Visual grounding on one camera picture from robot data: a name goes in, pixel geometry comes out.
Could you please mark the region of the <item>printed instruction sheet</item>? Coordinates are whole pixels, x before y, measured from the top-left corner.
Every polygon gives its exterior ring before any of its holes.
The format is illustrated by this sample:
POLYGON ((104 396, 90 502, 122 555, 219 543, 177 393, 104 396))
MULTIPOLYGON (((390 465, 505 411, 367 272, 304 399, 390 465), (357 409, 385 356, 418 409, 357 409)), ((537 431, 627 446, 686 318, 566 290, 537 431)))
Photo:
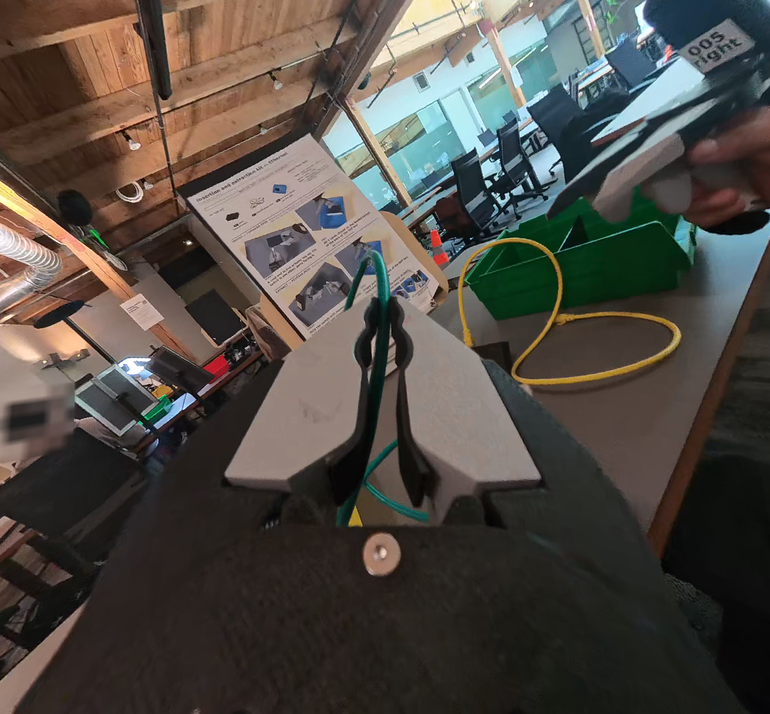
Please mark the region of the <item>printed instruction sheet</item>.
POLYGON ((294 331, 306 340, 342 312, 370 251, 382 256, 391 292, 429 313, 440 283, 417 240, 401 238, 311 136, 274 146, 179 191, 294 331))

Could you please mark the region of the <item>black standing board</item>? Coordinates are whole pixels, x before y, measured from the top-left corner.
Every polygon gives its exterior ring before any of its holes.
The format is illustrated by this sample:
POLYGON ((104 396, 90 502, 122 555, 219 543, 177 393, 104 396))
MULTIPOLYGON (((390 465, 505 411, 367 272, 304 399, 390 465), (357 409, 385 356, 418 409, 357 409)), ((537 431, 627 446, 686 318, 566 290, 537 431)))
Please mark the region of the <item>black standing board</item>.
POLYGON ((227 344, 245 329, 245 323, 215 289, 185 306, 187 313, 216 345, 227 344))

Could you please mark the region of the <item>green plastic bin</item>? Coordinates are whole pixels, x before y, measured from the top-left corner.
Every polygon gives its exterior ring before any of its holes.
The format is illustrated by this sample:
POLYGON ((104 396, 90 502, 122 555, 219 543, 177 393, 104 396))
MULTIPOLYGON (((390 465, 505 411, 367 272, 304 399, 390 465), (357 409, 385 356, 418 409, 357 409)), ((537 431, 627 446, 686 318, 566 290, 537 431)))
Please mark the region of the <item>green plastic bin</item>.
MULTIPOLYGON (((677 288, 695 259, 697 228, 658 210, 639 190, 626 221, 611 224, 584 199, 549 220, 522 221, 499 240, 544 245, 563 275, 562 307, 580 307, 677 288)), ((530 245, 492 247, 464 279, 497 321, 550 312, 557 294, 551 261, 530 245)))

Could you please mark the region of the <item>white paper wall notice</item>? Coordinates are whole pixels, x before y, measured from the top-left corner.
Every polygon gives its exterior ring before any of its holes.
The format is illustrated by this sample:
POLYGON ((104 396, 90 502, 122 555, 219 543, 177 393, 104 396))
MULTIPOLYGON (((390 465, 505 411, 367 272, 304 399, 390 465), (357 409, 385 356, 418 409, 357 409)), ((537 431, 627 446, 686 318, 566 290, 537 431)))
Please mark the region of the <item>white paper wall notice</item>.
POLYGON ((121 303, 120 307, 144 332, 148 332, 164 321, 159 310, 139 293, 121 303))

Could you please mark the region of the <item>black ceiling rail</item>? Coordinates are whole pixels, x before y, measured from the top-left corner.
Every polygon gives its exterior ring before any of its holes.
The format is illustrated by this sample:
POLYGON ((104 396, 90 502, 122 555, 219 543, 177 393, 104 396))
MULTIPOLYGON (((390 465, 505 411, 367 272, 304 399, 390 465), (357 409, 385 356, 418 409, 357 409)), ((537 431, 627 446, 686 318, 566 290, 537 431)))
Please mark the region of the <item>black ceiling rail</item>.
POLYGON ((135 0, 137 31, 145 47, 153 90, 161 101, 172 96, 162 0, 135 0))

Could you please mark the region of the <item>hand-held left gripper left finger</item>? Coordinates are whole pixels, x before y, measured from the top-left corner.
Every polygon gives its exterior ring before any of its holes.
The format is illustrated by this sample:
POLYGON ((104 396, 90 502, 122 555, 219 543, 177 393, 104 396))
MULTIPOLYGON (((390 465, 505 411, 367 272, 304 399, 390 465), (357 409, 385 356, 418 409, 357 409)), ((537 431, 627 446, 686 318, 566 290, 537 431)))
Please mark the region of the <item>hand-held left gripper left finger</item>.
POLYGON ((376 336, 373 297, 285 356, 224 472, 226 481, 315 496, 341 507, 358 487, 367 462, 376 336))

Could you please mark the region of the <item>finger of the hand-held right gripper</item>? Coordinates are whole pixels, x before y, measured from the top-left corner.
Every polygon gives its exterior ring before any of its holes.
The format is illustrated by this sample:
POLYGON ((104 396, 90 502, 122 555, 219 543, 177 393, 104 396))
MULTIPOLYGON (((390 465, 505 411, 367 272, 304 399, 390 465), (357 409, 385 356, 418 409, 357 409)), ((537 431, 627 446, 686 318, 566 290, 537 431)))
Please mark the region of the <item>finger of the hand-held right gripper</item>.
POLYGON ((682 215, 688 208, 688 168, 685 142, 678 132, 654 135, 611 170, 592 207, 611 223, 630 214, 634 190, 640 188, 655 207, 682 215))

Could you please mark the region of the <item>black mesh office chair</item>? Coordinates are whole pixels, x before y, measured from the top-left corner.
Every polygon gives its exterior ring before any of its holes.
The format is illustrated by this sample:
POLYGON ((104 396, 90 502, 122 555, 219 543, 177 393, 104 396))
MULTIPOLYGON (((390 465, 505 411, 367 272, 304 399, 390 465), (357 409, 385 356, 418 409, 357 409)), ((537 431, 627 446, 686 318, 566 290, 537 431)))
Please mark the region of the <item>black mesh office chair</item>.
POLYGON ((518 121, 512 119, 496 132, 499 148, 500 173, 492 191, 500 198, 512 198, 516 188, 522 188, 525 198, 547 199, 528 155, 522 146, 518 121))
POLYGON ((598 150, 592 144, 590 129, 597 123, 557 84, 527 110, 547 140, 556 148, 563 166, 563 179, 573 180, 593 159, 598 150))
POLYGON ((466 225, 472 241, 487 238, 502 210, 486 185, 476 148, 451 163, 459 201, 470 220, 466 225))

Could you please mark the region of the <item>grey light panel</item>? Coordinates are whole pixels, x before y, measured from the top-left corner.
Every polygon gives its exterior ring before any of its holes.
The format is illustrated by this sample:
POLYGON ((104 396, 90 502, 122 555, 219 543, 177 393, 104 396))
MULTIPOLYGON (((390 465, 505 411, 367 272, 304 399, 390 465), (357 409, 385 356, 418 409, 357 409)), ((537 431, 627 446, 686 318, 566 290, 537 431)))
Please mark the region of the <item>grey light panel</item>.
POLYGON ((155 397, 117 364, 76 388, 75 403, 116 436, 137 424, 156 433, 148 417, 155 397))

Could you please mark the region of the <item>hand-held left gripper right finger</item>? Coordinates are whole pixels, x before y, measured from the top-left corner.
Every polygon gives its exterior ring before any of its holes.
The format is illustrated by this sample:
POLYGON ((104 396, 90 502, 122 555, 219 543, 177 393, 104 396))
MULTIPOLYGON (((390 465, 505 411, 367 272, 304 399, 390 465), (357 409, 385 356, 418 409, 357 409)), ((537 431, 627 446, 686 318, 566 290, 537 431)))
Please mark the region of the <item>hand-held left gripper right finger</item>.
POLYGON ((399 473, 412 505, 444 517, 460 497, 538 486, 482 357, 401 297, 390 300, 390 328, 399 473))

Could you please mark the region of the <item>beige cloth cover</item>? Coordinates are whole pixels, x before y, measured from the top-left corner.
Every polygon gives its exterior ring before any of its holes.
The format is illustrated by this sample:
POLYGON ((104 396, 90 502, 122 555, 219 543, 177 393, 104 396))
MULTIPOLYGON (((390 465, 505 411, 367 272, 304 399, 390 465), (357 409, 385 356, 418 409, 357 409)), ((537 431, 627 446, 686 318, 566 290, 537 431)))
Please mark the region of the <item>beige cloth cover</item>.
POLYGON ((245 309, 245 321, 267 362, 282 360, 291 353, 292 348, 265 319, 259 305, 250 305, 245 309))

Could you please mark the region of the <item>silver duct pipe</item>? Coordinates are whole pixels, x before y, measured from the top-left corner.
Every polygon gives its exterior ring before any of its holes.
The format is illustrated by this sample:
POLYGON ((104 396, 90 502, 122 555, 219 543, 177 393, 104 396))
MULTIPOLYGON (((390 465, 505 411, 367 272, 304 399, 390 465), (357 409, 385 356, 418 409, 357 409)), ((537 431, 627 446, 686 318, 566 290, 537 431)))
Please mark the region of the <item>silver duct pipe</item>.
POLYGON ((63 268, 54 251, 1 225, 1 254, 24 268, 1 284, 1 311, 5 311, 42 288, 52 284, 63 268))

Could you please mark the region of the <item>black network switch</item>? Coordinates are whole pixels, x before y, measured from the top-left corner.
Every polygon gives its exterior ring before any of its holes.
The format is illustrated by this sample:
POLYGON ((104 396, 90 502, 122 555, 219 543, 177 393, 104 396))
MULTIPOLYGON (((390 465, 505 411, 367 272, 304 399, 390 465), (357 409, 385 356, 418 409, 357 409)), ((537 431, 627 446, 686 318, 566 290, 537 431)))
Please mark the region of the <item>black network switch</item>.
POLYGON ((513 358, 511 347, 508 341, 498 341, 487 344, 476 344, 474 350, 481 358, 495 362, 506 373, 510 373, 513 368, 513 358))

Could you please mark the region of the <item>black light panel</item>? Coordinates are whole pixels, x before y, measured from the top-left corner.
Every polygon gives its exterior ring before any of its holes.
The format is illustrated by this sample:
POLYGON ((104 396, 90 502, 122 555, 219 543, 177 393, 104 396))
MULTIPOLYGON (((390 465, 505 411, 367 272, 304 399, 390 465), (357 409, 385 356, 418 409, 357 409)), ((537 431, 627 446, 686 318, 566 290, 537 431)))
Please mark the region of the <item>black light panel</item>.
POLYGON ((212 373, 166 346, 154 350, 146 362, 146 370, 195 397, 214 380, 212 373))

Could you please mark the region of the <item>person's right hand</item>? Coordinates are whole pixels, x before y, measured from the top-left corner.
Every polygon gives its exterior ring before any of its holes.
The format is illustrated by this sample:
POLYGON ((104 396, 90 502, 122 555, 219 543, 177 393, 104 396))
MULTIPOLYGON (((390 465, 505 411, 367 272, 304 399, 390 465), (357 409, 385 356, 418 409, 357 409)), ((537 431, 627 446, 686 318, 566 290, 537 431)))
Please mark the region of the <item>person's right hand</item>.
MULTIPOLYGON (((761 208, 769 207, 769 108, 737 116, 719 132, 700 140, 687 153, 692 167, 736 164, 761 208)), ((716 228, 746 210, 740 188, 709 189, 693 180, 684 218, 702 229, 716 228)))

